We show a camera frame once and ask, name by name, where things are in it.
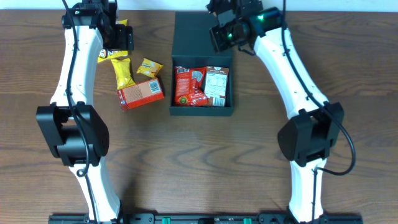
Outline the yellow sunflower seed bag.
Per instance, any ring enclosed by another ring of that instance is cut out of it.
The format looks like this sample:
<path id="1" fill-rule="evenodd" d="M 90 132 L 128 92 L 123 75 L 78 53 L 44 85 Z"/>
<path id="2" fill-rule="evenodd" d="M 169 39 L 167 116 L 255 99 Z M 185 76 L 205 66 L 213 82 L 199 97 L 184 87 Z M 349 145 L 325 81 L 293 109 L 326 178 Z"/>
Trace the yellow sunflower seed bag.
<path id="1" fill-rule="evenodd" d="M 127 40 L 125 39 L 126 30 L 122 28 L 121 33 L 117 36 L 117 40 L 120 40 L 121 43 L 118 43 L 112 49 L 102 49 L 99 53 L 97 62 L 101 63 L 106 60 L 111 60 L 119 57 L 128 56 L 128 50 L 125 50 L 127 46 Z"/>

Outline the dark green box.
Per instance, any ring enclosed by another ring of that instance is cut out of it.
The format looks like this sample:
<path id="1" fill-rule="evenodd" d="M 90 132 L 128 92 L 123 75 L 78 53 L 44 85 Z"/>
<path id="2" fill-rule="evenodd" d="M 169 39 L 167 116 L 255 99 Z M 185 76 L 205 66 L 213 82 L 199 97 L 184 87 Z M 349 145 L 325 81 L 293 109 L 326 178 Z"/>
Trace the dark green box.
<path id="1" fill-rule="evenodd" d="M 172 116 L 231 116 L 234 111 L 233 51 L 215 52 L 210 29 L 216 18 L 200 11 L 175 13 L 174 41 L 172 47 L 172 81 L 170 91 L 170 115 Z M 178 106 L 175 99 L 175 67 L 197 68 L 213 65 L 229 69 L 224 107 Z"/>

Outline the brown Pocky box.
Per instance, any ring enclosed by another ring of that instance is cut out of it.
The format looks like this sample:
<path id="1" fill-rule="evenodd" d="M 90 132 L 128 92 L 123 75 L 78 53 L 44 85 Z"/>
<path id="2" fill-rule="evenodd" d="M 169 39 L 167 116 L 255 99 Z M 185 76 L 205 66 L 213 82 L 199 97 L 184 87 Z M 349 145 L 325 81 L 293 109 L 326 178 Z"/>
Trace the brown Pocky box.
<path id="1" fill-rule="evenodd" d="M 204 94 L 208 98 L 207 106 L 225 107 L 228 73 L 229 68 L 206 67 Z"/>

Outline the orange red snack box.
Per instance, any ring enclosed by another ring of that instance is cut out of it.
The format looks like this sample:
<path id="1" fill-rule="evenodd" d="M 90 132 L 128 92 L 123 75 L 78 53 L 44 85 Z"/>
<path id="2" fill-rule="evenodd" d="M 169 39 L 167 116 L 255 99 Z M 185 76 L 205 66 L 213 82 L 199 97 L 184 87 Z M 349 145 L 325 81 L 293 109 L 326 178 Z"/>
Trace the orange red snack box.
<path id="1" fill-rule="evenodd" d="M 164 93 L 158 78 L 123 88 L 118 90 L 117 94 L 123 111 L 164 99 Z"/>

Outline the red snack bag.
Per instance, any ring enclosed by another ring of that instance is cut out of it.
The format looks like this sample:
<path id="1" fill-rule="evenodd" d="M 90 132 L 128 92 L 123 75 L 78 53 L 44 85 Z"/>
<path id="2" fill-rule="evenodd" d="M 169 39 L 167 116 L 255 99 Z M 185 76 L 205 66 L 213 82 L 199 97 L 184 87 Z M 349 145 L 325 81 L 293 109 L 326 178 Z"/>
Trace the red snack bag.
<path id="1" fill-rule="evenodd" d="M 174 67 L 174 69 L 176 82 L 174 103 L 177 106 L 205 106 L 208 97 L 201 88 L 206 68 Z"/>

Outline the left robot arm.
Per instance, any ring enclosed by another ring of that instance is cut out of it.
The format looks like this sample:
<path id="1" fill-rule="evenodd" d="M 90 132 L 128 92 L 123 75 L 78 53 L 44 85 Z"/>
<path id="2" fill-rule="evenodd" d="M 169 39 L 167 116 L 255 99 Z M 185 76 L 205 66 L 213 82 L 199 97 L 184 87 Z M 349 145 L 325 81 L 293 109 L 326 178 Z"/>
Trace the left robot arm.
<path id="1" fill-rule="evenodd" d="M 117 1 L 80 1 L 65 8 L 65 55 L 60 79 L 36 120 L 53 157 L 76 177 L 88 205 L 86 214 L 53 214 L 49 223 L 128 223 L 106 167 L 107 125 L 93 101 L 102 50 L 133 50 L 132 27 L 117 24 Z"/>

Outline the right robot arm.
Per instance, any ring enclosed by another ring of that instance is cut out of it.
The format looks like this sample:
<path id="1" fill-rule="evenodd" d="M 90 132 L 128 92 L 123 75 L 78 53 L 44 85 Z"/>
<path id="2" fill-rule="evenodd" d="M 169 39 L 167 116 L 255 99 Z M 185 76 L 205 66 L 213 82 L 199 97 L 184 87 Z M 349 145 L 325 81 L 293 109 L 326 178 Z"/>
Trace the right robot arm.
<path id="1" fill-rule="evenodd" d="M 247 54 L 266 66 L 282 97 L 288 122 L 277 140 L 292 174 L 287 221 L 326 221 L 322 175 L 330 149 L 345 132 L 341 104 L 330 103 L 308 74 L 292 41 L 285 10 L 264 9 L 261 1 L 210 1 L 206 8 L 218 20 L 210 29 L 215 50 L 248 45 Z"/>

